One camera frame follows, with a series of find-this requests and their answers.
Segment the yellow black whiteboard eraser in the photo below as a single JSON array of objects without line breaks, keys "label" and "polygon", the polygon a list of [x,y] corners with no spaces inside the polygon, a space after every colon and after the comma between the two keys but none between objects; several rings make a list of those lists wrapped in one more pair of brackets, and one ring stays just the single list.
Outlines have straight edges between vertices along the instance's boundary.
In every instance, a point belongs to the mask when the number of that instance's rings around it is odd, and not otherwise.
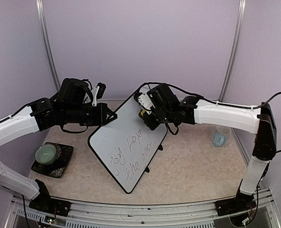
[{"label": "yellow black whiteboard eraser", "polygon": [[142,110],[142,111],[139,113],[139,116],[142,117],[142,116],[144,116],[146,113],[147,113],[146,110]]}]

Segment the white whiteboard black frame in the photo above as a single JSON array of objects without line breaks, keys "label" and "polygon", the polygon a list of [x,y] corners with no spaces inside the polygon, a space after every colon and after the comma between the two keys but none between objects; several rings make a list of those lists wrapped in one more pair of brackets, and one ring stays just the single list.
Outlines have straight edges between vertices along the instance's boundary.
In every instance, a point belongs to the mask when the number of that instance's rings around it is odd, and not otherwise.
[{"label": "white whiteboard black frame", "polygon": [[138,116],[140,110],[137,101],[129,96],[116,109],[117,119],[98,127],[87,140],[92,152],[127,194],[134,190],[167,134],[164,125],[150,130]]}]

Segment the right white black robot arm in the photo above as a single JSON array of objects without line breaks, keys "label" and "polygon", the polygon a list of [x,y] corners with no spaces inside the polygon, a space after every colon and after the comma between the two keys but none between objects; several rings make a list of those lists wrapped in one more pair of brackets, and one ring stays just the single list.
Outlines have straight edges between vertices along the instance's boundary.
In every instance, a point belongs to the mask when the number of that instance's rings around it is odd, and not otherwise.
[{"label": "right white black robot arm", "polygon": [[134,99],[142,107],[139,117],[154,131],[160,124],[213,124],[255,134],[254,148],[247,171],[235,197],[215,202],[218,216],[229,215],[258,205],[254,193],[277,153],[276,126],[269,104],[239,106],[209,101],[188,94],[182,101],[162,83],[147,92],[137,91]]}]

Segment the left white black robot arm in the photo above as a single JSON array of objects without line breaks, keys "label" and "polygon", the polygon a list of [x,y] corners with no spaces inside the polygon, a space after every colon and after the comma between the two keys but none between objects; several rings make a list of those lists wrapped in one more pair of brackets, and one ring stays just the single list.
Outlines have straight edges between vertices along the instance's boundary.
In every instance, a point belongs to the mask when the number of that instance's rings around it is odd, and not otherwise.
[{"label": "left white black robot arm", "polygon": [[[0,148],[32,134],[66,124],[86,128],[104,126],[117,119],[106,103],[99,102],[106,89],[104,83],[92,86],[88,79],[66,78],[51,98],[40,98],[0,119]],[[53,215],[66,216],[70,203],[50,196],[44,182],[30,179],[6,166],[0,160],[0,186],[30,200],[29,207]]]}]

